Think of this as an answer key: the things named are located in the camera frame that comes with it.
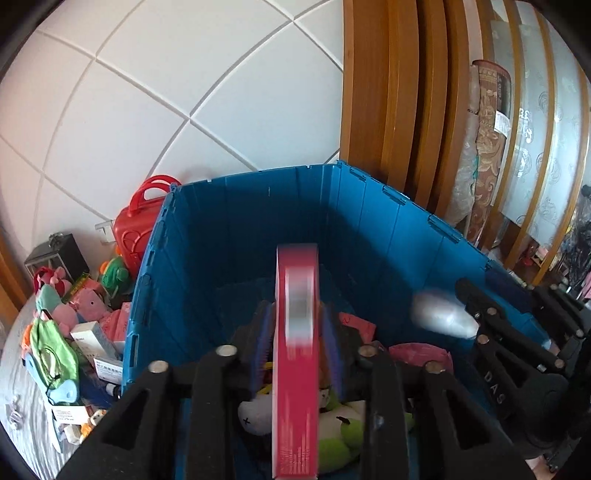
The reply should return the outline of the pink pig plush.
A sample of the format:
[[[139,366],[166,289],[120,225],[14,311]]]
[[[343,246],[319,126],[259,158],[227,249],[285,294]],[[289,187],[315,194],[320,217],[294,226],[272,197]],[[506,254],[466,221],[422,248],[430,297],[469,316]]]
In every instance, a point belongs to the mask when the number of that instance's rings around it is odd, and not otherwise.
[[[112,311],[105,305],[102,298],[92,289],[82,288],[74,297],[66,302],[59,302],[51,312],[51,318],[64,338],[80,323],[106,321]]]

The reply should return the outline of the black small cabinet box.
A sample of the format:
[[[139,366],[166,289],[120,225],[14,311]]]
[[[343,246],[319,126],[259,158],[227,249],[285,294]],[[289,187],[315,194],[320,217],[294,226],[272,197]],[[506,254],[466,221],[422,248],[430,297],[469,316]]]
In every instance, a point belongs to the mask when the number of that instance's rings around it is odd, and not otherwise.
[[[50,235],[27,256],[24,267],[30,278],[33,278],[40,267],[48,267],[52,270],[62,267],[70,281],[77,280],[83,273],[90,272],[71,233]]]

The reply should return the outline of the white medicine box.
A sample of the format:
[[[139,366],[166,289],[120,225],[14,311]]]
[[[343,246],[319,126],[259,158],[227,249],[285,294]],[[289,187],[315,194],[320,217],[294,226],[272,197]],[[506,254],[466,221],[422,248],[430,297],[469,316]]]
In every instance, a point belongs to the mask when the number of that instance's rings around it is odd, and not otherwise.
[[[96,357],[110,360],[120,358],[113,343],[106,337],[97,321],[77,324],[70,331],[70,336],[91,364],[94,364]]]

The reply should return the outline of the green cloth bib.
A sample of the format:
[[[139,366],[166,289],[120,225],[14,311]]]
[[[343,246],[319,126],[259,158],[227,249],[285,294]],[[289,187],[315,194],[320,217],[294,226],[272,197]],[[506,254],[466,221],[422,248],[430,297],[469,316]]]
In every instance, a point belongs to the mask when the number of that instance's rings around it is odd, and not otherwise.
[[[35,318],[29,340],[37,373],[46,389],[55,390],[66,380],[78,385],[78,356],[53,320]]]

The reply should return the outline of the green frog plush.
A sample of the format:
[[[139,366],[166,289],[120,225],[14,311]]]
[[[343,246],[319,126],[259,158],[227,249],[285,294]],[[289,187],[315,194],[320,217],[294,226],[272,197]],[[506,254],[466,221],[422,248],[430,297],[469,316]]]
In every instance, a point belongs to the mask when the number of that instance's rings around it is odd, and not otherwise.
[[[339,404],[318,417],[318,473],[341,470],[361,454],[365,401]]]

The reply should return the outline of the rolled patterned carpet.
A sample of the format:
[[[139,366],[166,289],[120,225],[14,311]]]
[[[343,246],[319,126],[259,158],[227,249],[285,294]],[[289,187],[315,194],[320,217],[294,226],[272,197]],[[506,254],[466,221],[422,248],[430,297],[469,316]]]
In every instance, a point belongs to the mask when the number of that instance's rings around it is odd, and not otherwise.
[[[483,238],[500,187],[511,108],[509,72],[491,61],[474,61],[466,133],[444,219],[475,245]]]

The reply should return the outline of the pink box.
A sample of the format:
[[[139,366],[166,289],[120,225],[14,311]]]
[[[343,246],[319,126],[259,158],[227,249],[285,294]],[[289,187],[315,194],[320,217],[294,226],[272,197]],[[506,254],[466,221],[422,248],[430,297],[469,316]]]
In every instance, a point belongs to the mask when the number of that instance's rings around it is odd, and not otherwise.
[[[318,302],[317,246],[277,248],[271,425],[274,479],[318,477]]]

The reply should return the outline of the white tube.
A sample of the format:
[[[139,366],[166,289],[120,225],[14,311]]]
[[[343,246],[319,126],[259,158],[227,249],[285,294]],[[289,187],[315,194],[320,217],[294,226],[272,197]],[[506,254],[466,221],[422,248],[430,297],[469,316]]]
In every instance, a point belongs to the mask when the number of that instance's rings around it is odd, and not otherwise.
[[[437,290],[414,295],[411,319],[422,329],[458,339],[474,339],[480,328],[463,304]]]

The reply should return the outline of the blue plastic storage crate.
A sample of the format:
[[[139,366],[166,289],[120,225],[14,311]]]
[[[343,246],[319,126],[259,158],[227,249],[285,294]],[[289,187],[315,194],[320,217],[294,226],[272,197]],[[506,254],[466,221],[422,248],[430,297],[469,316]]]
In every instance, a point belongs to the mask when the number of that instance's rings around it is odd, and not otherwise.
[[[363,354],[437,362],[494,420],[474,365],[475,340],[417,327],[415,294],[453,294],[467,278],[482,290],[496,264],[438,217],[342,163],[245,173],[173,188],[165,197],[136,281],[123,361],[123,394],[152,363],[183,366],[231,342],[263,301],[274,307],[276,250],[318,248],[322,306],[359,331]],[[249,440],[270,441],[273,478],[273,343],[252,400],[238,406]]]

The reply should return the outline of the red plastic toy case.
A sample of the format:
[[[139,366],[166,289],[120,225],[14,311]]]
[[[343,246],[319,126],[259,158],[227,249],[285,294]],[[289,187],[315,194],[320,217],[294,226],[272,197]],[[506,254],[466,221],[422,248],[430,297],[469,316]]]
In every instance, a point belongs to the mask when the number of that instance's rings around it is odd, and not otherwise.
[[[154,175],[145,180],[132,195],[129,204],[117,215],[113,233],[123,262],[136,278],[152,229],[165,196],[172,186],[181,184],[169,175]]]

